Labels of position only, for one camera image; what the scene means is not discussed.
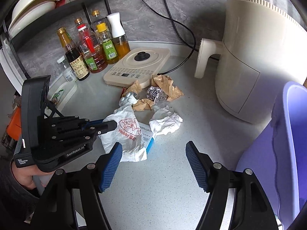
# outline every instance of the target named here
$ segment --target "dish rack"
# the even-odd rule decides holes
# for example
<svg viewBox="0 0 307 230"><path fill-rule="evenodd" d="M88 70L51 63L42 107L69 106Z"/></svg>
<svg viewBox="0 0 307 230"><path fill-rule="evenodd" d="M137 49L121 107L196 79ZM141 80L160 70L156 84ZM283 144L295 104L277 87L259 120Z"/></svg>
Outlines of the dish rack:
<svg viewBox="0 0 307 230"><path fill-rule="evenodd" d="M10 38L9 32L7 30L7 26L5 23L5 20L3 21L3 29L5 33L5 38L7 39L8 45L10 47L10 50L12 51L12 54L14 58L16 59L16 62L20 69L22 70L23 74L25 75L26 79L30 79L30 75L27 73L25 67L23 66L18 54L17 50L22 47L28 40L33 38L37 33L51 25L52 23L55 23L59 19L70 15L78 10L83 9L86 19L89 24L91 24L90 15L87 10L87 5L93 4L95 2L98 2L100 0L75 0L70 3L64 4L58 8L55 8L48 13L42 15L32 23L30 23L28 26L26 26L23 30L21 30L16 36L14 36L12 39ZM108 0L104 0L106 10L108 15L111 14L111 9L109 6Z"/></svg>

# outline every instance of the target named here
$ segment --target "sleeve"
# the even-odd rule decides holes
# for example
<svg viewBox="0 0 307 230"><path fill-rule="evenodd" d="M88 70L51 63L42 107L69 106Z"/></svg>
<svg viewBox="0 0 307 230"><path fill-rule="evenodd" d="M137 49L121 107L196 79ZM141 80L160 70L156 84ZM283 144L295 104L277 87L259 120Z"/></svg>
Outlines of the sleeve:
<svg viewBox="0 0 307 230"><path fill-rule="evenodd" d="M11 162L5 162L0 170L0 201L7 213L23 222L34 212L38 200L38 197L15 180L11 171Z"/></svg>

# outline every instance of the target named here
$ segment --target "small white bottle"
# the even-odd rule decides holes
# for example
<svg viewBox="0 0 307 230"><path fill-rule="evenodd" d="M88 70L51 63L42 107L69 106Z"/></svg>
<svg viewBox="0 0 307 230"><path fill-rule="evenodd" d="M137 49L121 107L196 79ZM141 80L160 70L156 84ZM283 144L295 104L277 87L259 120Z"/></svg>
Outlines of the small white bottle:
<svg viewBox="0 0 307 230"><path fill-rule="evenodd" d="M59 58L56 62L59 64L60 69L63 71L63 76L66 78L67 81L76 82L78 80L74 70L71 68L70 64L68 63L64 55L61 58Z"/></svg>

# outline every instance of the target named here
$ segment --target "air fryer handle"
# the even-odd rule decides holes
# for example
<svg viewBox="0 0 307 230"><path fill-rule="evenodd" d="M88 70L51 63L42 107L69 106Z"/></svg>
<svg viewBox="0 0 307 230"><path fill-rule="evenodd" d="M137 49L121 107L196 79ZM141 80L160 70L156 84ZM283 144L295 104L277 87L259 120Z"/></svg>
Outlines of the air fryer handle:
<svg viewBox="0 0 307 230"><path fill-rule="evenodd" d="M222 50L223 50L222 41L201 39L201 45L199 46L197 66L194 77L201 79L204 76L209 57L215 53L222 54Z"/></svg>

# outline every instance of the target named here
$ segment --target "human hand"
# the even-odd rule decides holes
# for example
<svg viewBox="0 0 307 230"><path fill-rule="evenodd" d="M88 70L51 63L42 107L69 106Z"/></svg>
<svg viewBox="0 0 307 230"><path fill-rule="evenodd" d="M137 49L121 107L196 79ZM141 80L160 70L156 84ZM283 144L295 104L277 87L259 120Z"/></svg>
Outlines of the human hand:
<svg viewBox="0 0 307 230"><path fill-rule="evenodd" d="M33 181L34 175L51 175L54 173L54 172L45 173L41 171L36 165L17 168L15 162L12 162L11 170L16 181L20 185L24 186L27 190L32 190L36 188L36 185Z"/></svg>

